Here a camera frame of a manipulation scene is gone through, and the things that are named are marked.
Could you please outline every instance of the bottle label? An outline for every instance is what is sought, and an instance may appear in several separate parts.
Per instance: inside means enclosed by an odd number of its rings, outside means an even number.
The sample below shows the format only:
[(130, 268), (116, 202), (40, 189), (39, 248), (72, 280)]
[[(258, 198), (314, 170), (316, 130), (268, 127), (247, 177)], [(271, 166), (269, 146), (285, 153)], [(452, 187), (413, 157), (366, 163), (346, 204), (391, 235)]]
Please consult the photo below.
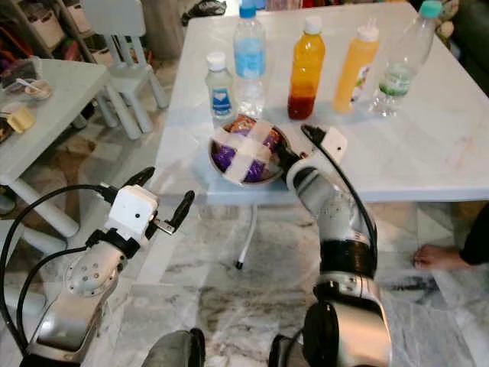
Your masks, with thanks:
[(392, 97), (404, 97), (410, 90), (411, 78), (405, 73), (388, 70), (379, 84), (382, 93)]
[(357, 76), (357, 82), (355, 83), (355, 87), (353, 89), (353, 93), (351, 94), (350, 102), (354, 103), (360, 98), (361, 93), (364, 90), (365, 82), (367, 81), (367, 74), (370, 71), (370, 65), (365, 65), (360, 68)]
[(236, 73), (245, 79), (262, 76), (265, 73), (264, 42), (259, 38), (249, 38), (238, 42), (235, 49)]
[(226, 116), (231, 113), (231, 100), (226, 88), (212, 90), (212, 110), (217, 116)]

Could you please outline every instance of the person's leg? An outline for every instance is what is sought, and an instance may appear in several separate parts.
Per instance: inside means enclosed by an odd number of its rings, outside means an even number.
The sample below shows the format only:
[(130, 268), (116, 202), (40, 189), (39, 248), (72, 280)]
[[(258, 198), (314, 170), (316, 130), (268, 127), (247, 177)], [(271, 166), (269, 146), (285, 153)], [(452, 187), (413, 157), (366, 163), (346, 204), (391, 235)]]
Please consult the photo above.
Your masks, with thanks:
[(489, 262), (489, 204), (478, 214), (464, 248), (446, 248), (424, 245), (414, 254), (418, 269), (467, 269), (472, 265)]

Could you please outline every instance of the white table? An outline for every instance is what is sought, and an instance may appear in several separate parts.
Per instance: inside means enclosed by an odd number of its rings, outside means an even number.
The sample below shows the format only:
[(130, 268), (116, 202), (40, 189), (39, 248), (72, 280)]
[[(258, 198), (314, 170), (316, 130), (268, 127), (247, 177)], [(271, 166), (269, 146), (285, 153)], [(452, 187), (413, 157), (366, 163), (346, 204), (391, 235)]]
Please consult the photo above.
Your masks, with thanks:
[[(117, 120), (100, 97), (106, 88), (121, 117), (121, 123), (131, 138), (141, 136), (136, 122), (129, 115), (121, 97), (108, 84), (109, 73), (104, 65), (77, 63), (63, 60), (41, 60), (41, 77), (53, 87), (53, 95), (42, 102), (32, 101), (29, 108), (36, 115), (36, 123), (23, 134), (13, 134), (0, 144), (0, 184), (9, 185), (26, 203), (40, 198), (34, 188), (24, 182), (21, 174), (78, 116), (95, 97), (99, 101), (107, 124), (117, 125)], [(59, 233), (70, 237), (78, 231), (78, 224), (50, 203), (43, 203), (36, 211)]]
[[(380, 118), (366, 106), (386, 62), (387, 48), (416, 16), (407, 3), (346, 5), (260, 13), (267, 32), (268, 90), (264, 118), (279, 126), (295, 151), (310, 145), (300, 122), (287, 117), (293, 45), (306, 16), (322, 18), (325, 63), (313, 115), (305, 122), (334, 125), (347, 139), (345, 173), (366, 201), (480, 200), (489, 198), (489, 99), (436, 38), (401, 113)], [(331, 100), (349, 41), (368, 17), (377, 18), (381, 48), (359, 111), (337, 115)], [(263, 204), (296, 200), (281, 182), (244, 189), (221, 178), (209, 163), (213, 125), (204, 78), (205, 56), (222, 50), (234, 72), (236, 17), (190, 22), (173, 88), (152, 188), (181, 194), (194, 189), (209, 203)]]

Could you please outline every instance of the person's foot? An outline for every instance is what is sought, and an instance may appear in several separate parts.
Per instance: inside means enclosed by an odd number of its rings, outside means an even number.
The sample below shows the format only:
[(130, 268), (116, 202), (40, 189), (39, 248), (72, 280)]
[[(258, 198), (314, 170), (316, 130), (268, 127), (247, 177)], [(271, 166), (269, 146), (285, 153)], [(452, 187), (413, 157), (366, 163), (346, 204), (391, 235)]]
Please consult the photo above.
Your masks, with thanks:
[(414, 254), (414, 266), (422, 270), (470, 269), (457, 248), (424, 245)]

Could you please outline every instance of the black cable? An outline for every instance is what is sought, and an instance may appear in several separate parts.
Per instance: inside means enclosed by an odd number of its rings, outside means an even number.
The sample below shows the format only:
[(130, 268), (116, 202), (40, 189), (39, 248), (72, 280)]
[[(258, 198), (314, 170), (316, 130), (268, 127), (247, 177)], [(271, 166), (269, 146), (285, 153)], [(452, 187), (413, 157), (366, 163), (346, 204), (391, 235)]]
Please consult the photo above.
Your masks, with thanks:
[(318, 148), (321, 153), (323, 153), (326, 158), (328, 158), (329, 163), (335, 168), (336, 172), (338, 172), (338, 175), (342, 178), (343, 182), (345, 182), (346, 187), (350, 191), (351, 195), (353, 196), (353, 199), (357, 203), (357, 206), (360, 210), (361, 215), (365, 219), (365, 224), (367, 225), (367, 230), (368, 230), (368, 236), (370, 237), (371, 240), (371, 251), (372, 255), (374, 256), (374, 271), (377, 270), (377, 230), (375, 229), (374, 225), (372, 224), (371, 218), (368, 215), (367, 209), (365, 209), (364, 204), (362, 203), (357, 191), (354, 189), (353, 185), (351, 185), (350, 180), (346, 177), (345, 173), (343, 170), (338, 166), (338, 164), (335, 162), (335, 160), (329, 155), (326, 149), (324, 149), (321, 146), (321, 142), (317, 142), (315, 139), (311, 138), (310, 132), (307, 130), (306, 125), (302, 125), (300, 127), (302, 132), (304, 133), (305, 136)]
[(21, 213), (17, 216), (17, 218), (15, 218), (10, 229), (8, 230), (8, 234), (5, 238), (5, 243), (3, 245), (2, 253), (0, 254), (0, 314), (2, 315), (2, 318), (5, 321), (5, 325), (8, 328), (8, 331), (14, 338), (14, 341), (17, 344), (17, 347), (20, 349), (23, 356), (26, 355), (26, 348), (28, 345), (26, 341), (22, 339), (22, 336), (18, 332), (18, 330), (15, 328), (15, 325), (12, 322), (12, 318), (10, 317), (10, 313), (8, 312), (7, 304), (5, 303), (4, 285), (5, 285), (5, 268), (7, 266), (8, 249), (10, 248), (11, 241), (14, 237), (14, 233), (18, 225), (21, 223), (22, 219), (33, 208), (35, 208), (36, 206), (42, 204), (44, 201), (49, 200), (50, 198), (56, 195), (65, 193), (67, 191), (74, 191), (74, 190), (94, 190), (97, 191), (98, 193), (102, 193), (104, 191), (104, 187), (101, 187), (99, 185), (72, 185), (68, 187), (62, 187), (58, 190), (52, 191), (44, 195), (39, 200), (34, 201), (31, 205), (27, 206), (24, 210), (22, 210)]
[(71, 248), (69, 250), (63, 250), (63, 251), (58, 251), (54, 252), (53, 254), (47, 256), (46, 258), (43, 258), (41, 261), (39, 261), (29, 272), (28, 277), (25, 279), (24, 285), (22, 286), (21, 293), (18, 296), (18, 303), (17, 303), (17, 311), (16, 311), (16, 319), (17, 319), (17, 331), (20, 334), (23, 343), (26, 345), (28, 344), (27, 337), (25, 336), (25, 331), (24, 331), (24, 322), (22, 320), (22, 310), (24, 309), (24, 301), (25, 297), (27, 296), (29, 286), (31, 285), (32, 280), (36, 276), (37, 272), (39, 269), (41, 269), (46, 263), (49, 261), (58, 258), (63, 255), (68, 255), (68, 254), (74, 254), (76, 252), (82, 252), (87, 249), (86, 246), (83, 247), (77, 247), (77, 248)]
[(289, 362), (289, 358), (290, 358), (290, 354), (292, 353), (293, 346), (296, 344), (296, 341), (299, 339), (299, 336), (302, 332), (303, 332), (302, 328), (296, 331), (296, 333), (293, 334), (292, 339), (289, 341), (289, 344), (287, 344), (287, 348), (283, 353), (282, 367), (287, 367), (287, 363)]

